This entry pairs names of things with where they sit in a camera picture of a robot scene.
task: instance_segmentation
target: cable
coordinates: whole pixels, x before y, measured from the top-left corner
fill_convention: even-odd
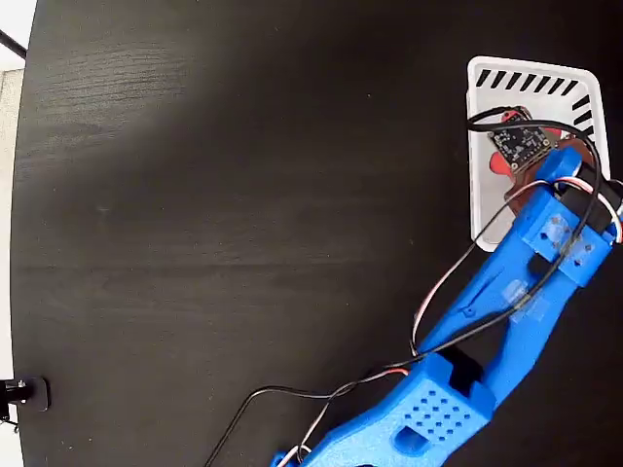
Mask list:
[[[312,450],[305,445],[301,445],[301,449],[305,450],[308,454],[312,452]],[[289,450],[288,453],[285,454],[285,457],[281,459],[281,462],[276,465],[276,467],[286,467],[288,465],[288,462],[292,459],[292,457],[294,457],[298,450],[298,445]]]
[[[2,425],[4,423],[7,423],[8,425],[13,426],[13,432],[14,433],[17,434],[19,432],[19,423],[15,422],[15,421],[0,419],[0,425]]]
[[[582,229],[588,222],[588,218],[591,215],[591,212],[593,212],[595,203],[598,200],[598,194],[599,194],[600,186],[602,182],[602,162],[600,160],[599,151],[597,150],[595,143],[593,143],[593,141],[583,131],[577,129],[574,126],[563,124],[561,122],[551,121],[551,120],[527,120],[527,121],[522,120],[522,121],[515,121],[515,122],[502,122],[502,123],[497,123],[497,124],[477,124],[477,122],[480,122],[488,117],[503,114],[504,112],[508,112],[512,110],[517,110],[517,108],[516,107],[495,107],[485,112],[481,112],[480,114],[476,114],[467,120],[467,128],[471,131],[476,131],[476,132],[489,132],[489,131],[498,131],[502,129],[511,129],[511,128],[535,128],[535,127],[536,128],[540,128],[540,127],[554,128],[554,129],[560,129],[562,131],[566,131],[567,133],[570,133],[576,136],[578,139],[580,139],[588,148],[589,153],[591,154],[591,158],[593,159],[593,165],[595,166],[595,172],[596,172],[595,186],[594,186],[593,193],[591,194],[590,200],[588,202],[588,205],[586,206],[586,209],[584,211],[584,214],[580,218],[579,223],[575,226],[575,229],[573,229],[570,238],[567,240],[567,242],[565,242],[565,244],[561,248],[560,255],[551,264],[549,270],[543,274],[543,276],[536,282],[534,286],[532,286],[532,288],[528,292],[526,292],[522,297],[520,297],[520,299],[516,303],[512,304],[508,309],[500,311],[498,313],[494,313],[495,317],[493,317],[490,321],[487,321],[481,324],[480,326],[472,330],[466,331],[462,335],[457,336],[453,340],[450,340],[450,341],[455,341],[455,343],[459,343],[460,341],[469,339],[475,334],[483,332],[484,330],[490,328],[491,326],[498,323],[499,321],[507,318],[508,316],[513,314],[515,311],[521,309],[529,301],[531,301],[532,298],[536,295],[536,293],[540,289],[543,288],[543,286],[547,283],[550,277],[556,272],[556,270],[558,270],[558,266],[565,260],[565,257],[568,255],[568,252],[571,246],[575,243],[575,241],[577,241],[577,239],[580,236],[580,233],[582,232]],[[410,346],[412,349],[418,348],[417,343],[414,342],[413,339],[411,339],[410,341]]]
[[[407,377],[409,375],[409,372],[407,370],[405,370],[404,368],[387,369],[387,370],[381,371],[380,373],[372,375],[370,377],[366,377],[364,379],[360,379],[359,381],[347,382],[346,384],[343,384],[338,389],[336,389],[334,391],[334,393],[332,394],[331,398],[329,398],[329,400],[326,402],[326,404],[324,405],[324,407],[320,411],[320,414],[311,423],[310,428],[308,429],[307,433],[303,437],[303,440],[301,440],[301,443],[299,443],[298,449],[297,449],[297,453],[296,453],[296,456],[297,456],[297,458],[299,460],[299,463],[303,463],[303,456],[301,455],[301,447],[308,441],[308,439],[310,438],[310,436],[313,433],[313,430],[316,429],[316,427],[320,423],[320,420],[322,420],[322,418],[326,415],[327,411],[329,410],[329,406],[331,405],[331,402],[333,402],[333,400],[336,397],[338,397],[338,395],[342,391],[351,391],[352,389],[354,389],[354,387],[356,385],[359,385],[359,384],[362,384],[362,383],[365,383],[365,382],[374,381],[376,379],[380,379],[382,377],[386,377],[387,375],[392,375],[392,374],[397,374],[397,373],[399,373],[399,374],[401,374],[401,375],[403,375],[405,377]]]
[[[561,177],[558,180],[556,180],[555,183],[556,182],[566,183],[578,190],[582,190],[589,194],[593,193],[593,187],[591,187],[589,183],[587,183],[585,180],[582,180],[581,178]],[[619,216],[616,214],[616,210],[614,209],[614,207],[612,207],[612,204],[610,204],[610,201],[608,201],[606,197],[602,195],[601,193],[598,194],[598,199],[605,206],[607,211],[610,213],[610,216],[612,216],[612,224],[614,224],[614,228],[616,229],[616,242],[617,243],[623,242],[623,225],[621,225],[621,219],[619,219]]]
[[[329,403],[331,403],[334,399],[336,399],[338,397],[342,397],[342,396],[348,394],[358,384],[367,382],[368,380],[374,380],[376,378],[383,377],[383,376],[389,375],[391,373],[402,373],[402,374],[404,374],[407,371],[404,368],[401,368],[401,367],[405,367],[407,365],[411,365],[411,364],[417,363],[420,360],[422,360],[425,356],[427,356],[427,355],[429,355],[431,353],[439,352],[439,351],[441,351],[441,350],[443,350],[445,348],[454,346],[454,345],[456,345],[456,344],[458,344],[458,343],[460,343],[462,341],[466,341],[466,340],[470,339],[471,337],[484,332],[485,330],[489,329],[490,327],[494,326],[495,324],[497,324],[497,323],[505,320],[506,318],[508,318],[510,315],[515,313],[518,309],[521,309],[523,306],[525,306],[534,297],[534,295],[545,285],[545,283],[547,283],[549,278],[556,272],[556,270],[558,269],[558,266],[561,264],[561,262],[568,255],[568,252],[569,252],[571,246],[575,243],[575,241],[577,241],[577,239],[579,238],[579,235],[580,235],[582,229],[584,228],[584,226],[588,222],[588,218],[591,215],[591,212],[593,211],[595,203],[598,200],[599,189],[600,189],[601,181],[602,181],[602,164],[601,164],[601,160],[600,160],[600,157],[599,157],[599,152],[597,150],[597,147],[593,143],[593,141],[591,139],[589,139],[588,136],[584,132],[582,132],[581,130],[575,128],[574,126],[569,126],[567,124],[563,124],[563,123],[555,122],[555,121],[549,121],[549,120],[531,120],[531,121],[518,121],[518,122],[504,122],[504,123],[498,123],[498,124],[477,124],[477,122],[480,122],[481,120],[484,120],[484,119],[486,119],[488,117],[492,117],[494,115],[502,114],[502,113],[504,113],[506,111],[509,111],[509,110],[516,110],[516,108],[514,108],[514,107],[495,107],[494,109],[490,109],[490,110],[485,111],[483,113],[477,114],[477,115],[471,117],[467,121],[467,127],[468,127],[469,130],[477,131],[477,132],[488,132],[488,131],[496,131],[496,130],[501,130],[501,129],[526,128],[526,127],[547,127],[547,128],[560,129],[562,131],[566,131],[567,133],[575,135],[578,139],[583,141],[584,144],[586,144],[586,146],[587,146],[587,148],[588,148],[588,150],[589,150],[589,152],[591,154],[591,157],[593,158],[593,164],[595,166],[595,171],[596,171],[596,175],[597,175],[595,177],[595,185],[593,186],[593,193],[591,194],[591,198],[589,200],[589,203],[588,203],[588,205],[586,207],[586,210],[584,211],[584,214],[580,218],[579,223],[577,224],[577,226],[575,226],[575,229],[572,231],[569,240],[561,248],[560,255],[554,261],[554,263],[552,263],[552,265],[550,266],[550,269],[548,271],[546,271],[543,274],[543,276],[536,282],[536,284],[526,294],[524,294],[515,304],[511,305],[506,310],[502,310],[502,311],[499,311],[497,313],[493,313],[492,318],[489,319],[488,321],[486,321],[486,322],[476,326],[475,328],[462,330],[462,331],[459,332],[458,335],[454,336],[453,338],[450,338],[447,341],[442,342],[442,343],[436,345],[435,347],[430,348],[429,350],[427,350],[425,352],[418,353],[416,356],[414,356],[413,358],[411,358],[409,360],[405,360],[403,362],[395,362],[395,363],[391,363],[391,364],[388,364],[388,365],[384,365],[382,367],[383,370],[381,372],[379,372],[379,373],[377,373],[375,375],[372,375],[371,377],[365,377],[363,379],[359,379],[359,380],[356,380],[356,381],[351,381],[351,382],[349,382],[347,384],[344,384],[344,385],[342,385],[340,388],[338,388],[336,391],[334,391],[331,394],[319,394],[319,393],[316,393],[316,392],[299,390],[299,389],[294,389],[294,388],[290,388],[290,387],[286,387],[286,386],[265,386],[265,387],[262,387],[260,389],[257,389],[255,391],[253,391],[251,394],[249,394],[246,397],[246,399],[244,400],[244,402],[242,403],[242,405],[240,406],[240,408],[238,409],[238,411],[234,415],[234,418],[232,419],[232,421],[228,425],[227,429],[225,430],[225,433],[223,434],[223,436],[221,437],[219,442],[216,444],[214,450],[210,454],[210,457],[206,460],[206,462],[204,464],[204,467],[210,467],[212,465],[212,463],[214,462],[214,460],[218,456],[219,452],[221,451],[221,449],[223,448],[223,446],[225,445],[225,443],[227,442],[227,440],[231,436],[232,432],[236,428],[236,425],[238,424],[240,418],[244,414],[244,411],[247,409],[249,404],[256,397],[258,397],[258,396],[260,396],[262,394],[273,392],[273,393],[288,394],[288,395],[302,397],[302,398],[307,398],[307,399],[326,400],[327,404],[325,404],[325,407],[323,408],[322,412],[316,418],[316,420],[312,423],[310,429],[308,430],[308,433],[306,433],[306,437],[305,437],[305,440],[304,440],[304,442],[306,442],[307,438],[310,436],[312,431],[315,429],[315,427],[317,426],[319,421],[322,419],[322,417],[324,416],[324,414],[328,410]],[[412,348],[417,348],[416,343],[414,341],[412,341]],[[303,443],[301,443],[301,444],[299,444],[297,446],[297,454],[299,456],[301,454],[301,449],[302,449],[301,445],[302,444]]]
[[[214,462],[214,460],[220,453],[221,449],[223,448],[223,446],[225,446],[225,443],[227,442],[229,437],[232,435],[232,432],[234,431],[234,428],[236,428],[236,425],[238,424],[240,418],[242,417],[242,415],[244,414],[248,406],[251,404],[251,402],[253,402],[253,399],[255,399],[258,396],[261,396],[262,394],[269,394],[269,393],[286,394],[289,396],[296,396],[296,397],[301,397],[304,399],[316,399],[316,400],[323,400],[323,399],[326,400],[326,399],[330,399],[331,396],[333,396],[333,393],[321,394],[321,393],[305,391],[301,389],[295,389],[295,388],[287,387],[287,386],[264,386],[264,387],[260,387],[254,390],[248,396],[246,396],[246,398],[240,405],[238,411],[234,415],[234,418],[232,418],[232,421],[225,429],[223,436],[221,436],[221,439],[218,441],[218,443],[212,450],[212,453],[210,454],[209,458],[203,464],[203,467],[210,467],[212,465],[212,463]]]
[[[391,373],[398,373],[398,372],[390,372],[390,373],[388,373],[386,370],[387,369],[383,369],[381,371],[381,373],[385,373],[386,375],[390,375]],[[404,372],[407,372],[404,369],[399,369],[399,370],[400,370],[400,373],[403,373],[403,374],[404,374]],[[232,435],[232,432],[236,428],[236,425],[238,425],[238,422],[240,421],[240,418],[244,415],[244,412],[249,407],[251,402],[253,402],[253,399],[255,399],[256,397],[261,396],[263,394],[274,393],[274,394],[286,394],[286,395],[289,395],[289,396],[296,396],[296,397],[301,397],[301,398],[304,398],[304,399],[333,400],[333,399],[335,399],[337,397],[342,397],[342,396],[348,394],[357,385],[359,385],[360,383],[368,382],[368,380],[374,380],[374,379],[370,379],[370,377],[364,377],[362,379],[351,381],[350,383],[345,384],[344,386],[341,386],[341,388],[339,388],[339,389],[337,389],[337,390],[335,390],[335,391],[333,391],[333,392],[331,392],[329,394],[322,394],[322,393],[317,393],[317,392],[313,392],[313,391],[306,391],[306,390],[302,390],[302,389],[295,389],[295,388],[287,387],[287,386],[264,386],[264,387],[260,387],[260,388],[258,388],[256,390],[254,390],[248,396],[246,396],[246,398],[244,399],[244,401],[242,402],[242,404],[238,408],[236,414],[232,418],[232,421],[230,421],[230,424],[225,429],[225,432],[223,433],[223,436],[221,436],[220,440],[218,441],[218,443],[216,443],[216,446],[212,450],[212,453],[210,454],[209,458],[203,464],[203,467],[210,467],[214,463],[214,460],[216,460],[216,457],[218,457],[218,454],[221,452],[221,450],[225,446],[225,443],[227,443],[227,440]]]
[[[583,190],[584,192],[586,192],[588,194],[593,193],[593,187],[591,187],[591,185],[588,182],[586,182],[585,180],[582,180],[581,178],[577,178],[577,177],[561,177],[561,178],[555,180],[553,184],[556,184],[556,183],[565,183],[565,184],[571,185],[574,188],[577,188],[579,190]],[[546,182],[545,180],[535,180],[535,181],[529,183],[528,185],[526,185],[525,187],[522,187],[521,189],[519,189],[509,199],[507,199],[506,202],[500,207],[500,209],[493,215],[491,220],[485,225],[485,227],[480,232],[478,232],[478,234],[474,237],[474,240],[469,245],[469,248],[467,248],[467,251],[465,251],[465,253],[463,253],[463,255],[457,260],[457,262],[454,263],[446,271],[446,273],[441,276],[441,278],[433,286],[433,288],[430,290],[430,292],[428,292],[428,295],[426,295],[424,300],[421,302],[420,308],[418,309],[418,312],[416,313],[416,315],[414,317],[412,338],[411,338],[411,341],[410,341],[411,352],[412,352],[414,357],[418,354],[417,350],[414,347],[414,342],[416,341],[416,335],[417,335],[418,328],[419,328],[420,323],[421,323],[421,319],[422,319],[424,313],[426,312],[426,309],[428,308],[428,305],[432,301],[434,295],[439,290],[439,288],[444,284],[444,282],[448,279],[448,277],[450,277],[450,275],[452,275],[452,273],[462,264],[462,262],[465,261],[465,259],[469,256],[469,254],[476,247],[478,239],[492,225],[492,223],[495,221],[495,219],[497,219],[497,217],[499,217],[499,215],[508,206],[508,204],[513,199],[515,199],[518,196],[520,196],[521,194],[523,194],[525,191],[527,191],[527,190],[529,190],[531,188],[534,188],[534,187],[536,187],[538,185],[549,185],[549,183]],[[619,219],[618,215],[616,214],[616,211],[612,207],[612,204],[610,204],[610,202],[604,197],[604,195],[599,193],[598,199],[605,206],[605,208],[608,210],[608,212],[612,216],[612,223],[614,224],[614,227],[615,227],[616,232],[617,232],[617,234],[616,234],[616,242],[617,243],[622,243],[623,242],[623,225],[621,224],[621,220]]]
[[[519,197],[523,193],[525,193],[527,190],[535,188],[535,187],[537,187],[539,185],[549,185],[549,183],[546,182],[545,180],[534,180],[533,182],[530,182],[525,187],[520,188],[509,199],[507,199],[506,202],[500,207],[500,209],[497,210],[497,212],[494,214],[494,216],[491,218],[491,220],[485,225],[485,227],[480,232],[478,232],[478,234],[474,237],[473,241],[471,242],[471,245],[469,245],[469,248],[467,248],[467,251],[465,251],[465,253],[463,253],[463,255],[460,258],[458,258],[458,261],[456,263],[454,263],[446,271],[446,273],[444,275],[441,276],[441,279],[439,279],[439,281],[437,281],[437,283],[433,286],[433,288],[430,290],[430,292],[428,292],[428,295],[426,295],[424,300],[421,302],[420,308],[418,309],[418,312],[414,316],[413,330],[412,330],[412,333],[411,333],[411,341],[410,341],[411,353],[413,354],[414,357],[418,354],[418,351],[416,350],[416,347],[415,347],[415,342],[416,342],[416,334],[418,332],[418,328],[420,326],[421,319],[422,319],[424,313],[426,312],[426,309],[428,308],[428,305],[432,301],[432,298],[435,296],[435,294],[437,293],[439,288],[448,279],[448,277],[450,277],[450,275],[455,270],[457,270],[457,268],[462,264],[462,262],[465,261],[465,259],[469,256],[469,254],[476,247],[476,244],[478,243],[478,240],[480,239],[480,237],[494,223],[495,219],[497,219],[499,217],[499,215],[504,211],[504,209],[508,206],[508,204],[510,204],[514,199],[516,199],[517,197]]]
[[[13,37],[9,36],[0,29],[0,44],[6,46],[14,54],[19,55],[21,58],[26,59],[27,50],[16,41]]]

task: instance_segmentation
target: robotic arm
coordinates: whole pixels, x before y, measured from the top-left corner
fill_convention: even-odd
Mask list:
[[[573,147],[551,151],[536,172],[547,186],[534,189],[496,251],[420,345],[426,356],[376,407],[328,433],[301,467],[438,467],[485,426],[536,363],[567,301],[621,239],[618,216],[601,205],[575,234],[588,197],[562,184],[569,177],[592,184],[596,175]],[[603,206],[620,206],[617,188],[601,185]],[[531,300],[522,300],[557,262]],[[512,313],[485,371],[456,349],[429,352],[501,309]],[[272,467],[283,460],[279,454]]]

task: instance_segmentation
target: black table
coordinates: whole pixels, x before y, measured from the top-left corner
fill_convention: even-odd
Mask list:
[[[253,387],[328,390],[405,357],[416,304],[468,245],[467,61],[595,72],[621,176],[622,14],[617,2],[39,2],[12,318],[16,371],[45,375],[54,404],[20,416],[26,466],[201,466]],[[620,462],[620,261],[448,465]],[[337,404],[320,431],[387,389]],[[318,409],[258,401],[218,465],[266,466]]]

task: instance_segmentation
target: black wire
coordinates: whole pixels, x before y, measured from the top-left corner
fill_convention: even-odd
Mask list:
[[[561,253],[558,256],[558,258],[554,261],[554,263],[552,263],[550,268],[543,274],[543,276],[536,282],[536,284],[532,286],[531,289],[528,292],[526,292],[526,294],[524,294],[517,301],[517,303],[513,304],[506,310],[492,313],[493,317],[491,319],[485,321],[484,323],[482,323],[479,326],[476,326],[473,329],[460,333],[458,336],[450,339],[449,341],[443,342],[429,349],[426,352],[418,354],[416,357],[410,360],[405,360],[404,362],[398,362],[395,364],[387,365],[385,366],[385,368],[403,367],[405,365],[410,365],[410,364],[419,362],[422,358],[424,358],[426,355],[429,355],[430,353],[439,352],[445,348],[456,345],[462,341],[472,338],[473,336],[477,334],[482,333],[483,331],[489,329],[495,324],[505,320],[506,318],[511,316],[513,313],[515,313],[518,309],[521,309],[522,307],[527,305],[534,298],[536,293],[538,293],[538,291],[540,291],[543,288],[543,286],[547,283],[547,281],[551,278],[551,276],[556,272],[556,270],[558,270],[558,266],[565,260],[571,246],[575,243],[575,241],[577,241],[577,239],[579,238],[582,232],[582,229],[588,222],[588,218],[591,215],[591,212],[593,211],[595,203],[597,202],[598,194],[600,192],[600,186],[602,182],[602,162],[600,160],[599,151],[597,150],[595,143],[593,143],[593,141],[586,135],[586,133],[579,130],[575,126],[571,126],[571,125],[567,125],[561,122],[556,122],[556,121],[551,121],[551,120],[515,121],[515,122],[503,122],[499,124],[476,124],[476,122],[480,122],[481,120],[484,120],[488,117],[499,115],[499,114],[502,114],[504,112],[508,112],[511,110],[517,110],[517,108],[516,107],[495,107],[493,109],[477,114],[467,120],[467,128],[471,131],[487,132],[487,131],[497,131],[501,129],[511,129],[511,128],[545,127],[545,128],[561,129],[562,131],[566,131],[567,133],[575,135],[584,144],[586,144],[586,147],[591,153],[593,164],[595,166],[595,184],[593,186],[593,193],[591,194],[589,203],[586,206],[586,210],[584,211],[584,214],[580,218],[580,222],[577,224],[577,226],[575,226],[575,229],[572,231],[571,237],[561,248]],[[415,342],[412,342],[412,345],[413,345],[413,348],[417,348]]]
[[[0,44],[6,46],[7,49],[9,49],[14,54],[17,54],[21,58],[26,59],[26,54],[28,53],[28,51],[13,37],[3,32],[2,29],[0,29]]]
[[[556,259],[556,261],[552,263],[550,269],[543,274],[543,276],[538,280],[538,282],[533,287],[531,287],[531,289],[526,294],[524,294],[522,298],[520,298],[517,301],[517,303],[515,303],[513,306],[509,307],[506,310],[493,313],[493,317],[491,319],[476,326],[473,329],[461,331],[460,334],[458,334],[457,336],[449,339],[448,341],[440,343],[439,345],[436,345],[435,347],[430,348],[429,350],[425,352],[419,353],[417,356],[409,360],[384,365],[382,369],[400,368],[400,367],[404,367],[407,365],[417,363],[431,353],[439,352],[445,348],[454,346],[462,341],[465,341],[467,339],[472,338],[473,336],[476,336],[477,334],[482,333],[483,331],[489,329],[495,324],[505,320],[510,315],[515,313],[518,309],[525,306],[530,300],[532,300],[532,298],[536,295],[536,293],[540,289],[543,288],[543,286],[547,283],[550,277],[556,272],[556,270],[558,270],[558,266],[563,262],[565,257],[568,255],[568,252],[571,246],[575,243],[575,241],[577,241],[582,229],[588,222],[588,218],[591,215],[591,212],[593,211],[595,203],[598,199],[599,189],[601,186],[601,178],[602,178],[602,164],[601,164],[601,160],[599,157],[599,152],[597,150],[597,147],[593,143],[593,141],[591,141],[591,139],[589,139],[588,136],[583,131],[577,129],[574,126],[570,126],[567,124],[563,124],[561,122],[555,122],[555,121],[550,121],[550,120],[529,120],[529,121],[517,121],[517,122],[503,122],[503,123],[498,123],[498,124],[476,124],[476,122],[480,122],[481,120],[484,120],[488,117],[499,115],[499,114],[502,114],[504,112],[511,111],[511,110],[517,110],[517,108],[495,107],[494,109],[490,109],[488,111],[477,114],[467,120],[467,128],[471,131],[487,132],[487,131],[497,131],[497,130],[511,129],[511,128],[545,127],[545,128],[560,129],[562,131],[566,131],[567,133],[575,135],[578,139],[583,141],[584,144],[586,144],[593,158],[593,164],[595,166],[595,171],[596,171],[595,184],[593,186],[593,193],[591,194],[591,198],[586,207],[586,210],[584,214],[582,215],[582,217],[580,218],[580,222],[577,224],[575,229],[572,231],[571,237],[561,248],[561,253]],[[507,204],[508,203],[504,203],[504,205],[500,208],[498,212],[501,212],[501,210],[505,208]],[[265,387],[256,389],[255,391],[251,392],[246,397],[246,399],[244,399],[244,402],[242,402],[242,404],[240,405],[238,411],[234,415],[234,418],[232,419],[227,429],[223,433],[223,436],[221,436],[220,440],[218,441],[218,443],[212,450],[212,453],[210,454],[209,458],[203,464],[203,467],[210,467],[212,465],[212,463],[214,462],[214,460],[220,453],[223,446],[225,446],[225,443],[231,436],[232,432],[236,428],[236,425],[238,424],[240,418],[242,417],[242,415],[244,414],[248,406],[251,404],[253,399],[255,399],[256,397],[262,394],[267,394],[267,393],[279,393],[279,394],[286,394],[286,395],[301,397],[305,399],[326,400],[327,404],[329,404],[336,398],[342,397],[350,393],[351,390],[353,390],[359,383],[363,382],[366,378],[367,377],[363,377],[362,379],[351,381],[348,387],[346,387],[343,391],[341,392],[334,391],[331,394],[322,394],[322,393],[317,393],[317,392],[312,392],[312,391],[295,389],[295,388],[287,387],[287,386],[265,386]]]
[[[231,436],[232,432],[234,431],[234,428],[236,428],[236,425],[238,424],[238,421],[244,414],[244,411],[246,411],[246,409],[249,407],[251,402],[253,402],[253,399],[255,399],[258,396],[261,396],[262,394],[268,394],[268,393],[286,394],[289,396],[296,396],[296,397],[302,397],[304,399],[316,399],[316,400],[317,399],[319,400],[330,399],[331,396],[333,396],[333,393],[320,394],[317,392],[306,391],[303,389],[295,389],[293,387],[287,387],[287,386],[264,386],[264,387],[260,387],[259,389],[254,390],[248,396],[246,396],[246,399],[244,399],[244,402],[242,402],[242,404],[240,405],[240,408],[234,415],[234,418],[232,418],[232,421],[230,422],[230,424],[227,426],[227,429],[223,433],[223,436],[221,436],[221,439],[218,441],[218,443],[212,450],[210,457],[205,461],[205,464],[203,464],[203,467],[209,467],[210,465],[212,465],[212,462],[214,462],[214,460],[218,456],[223,446],[225,446],[225,443],[227,442],[228,438]]]
[[[0,418],[0,425],[2,425],[3,423],[7,423],[9,425],[12,425],[13,426],[13,432],[16,433],[16,434],[18,433],[18,431],[19,431],[19,424],[18,423],[14,422],[14,421],[10,421],[10,420],[3,420],[3,419]]]

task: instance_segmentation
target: blue 3d-printed part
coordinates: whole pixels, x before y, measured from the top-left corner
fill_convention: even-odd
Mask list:
[[[552,151],[537,178],[572,175],[581,157],[572,148]],[[578,224],[578,217],[537,188],[513,227],[479,273],[423,341],[420,351],[506,310],[538,280],[534,255],[552,262]],[[501,349],[468,391],[451,385],[453,364],[430,354],[413,366],[376,407],[331,431],[302,467],[438,467],[492,418],[495,409],[530,372],[568,299],[585,286],[609,254],[613,232],[584,227],[536,296],[508,320]],[[292,461],[288,467],[295,467]]]

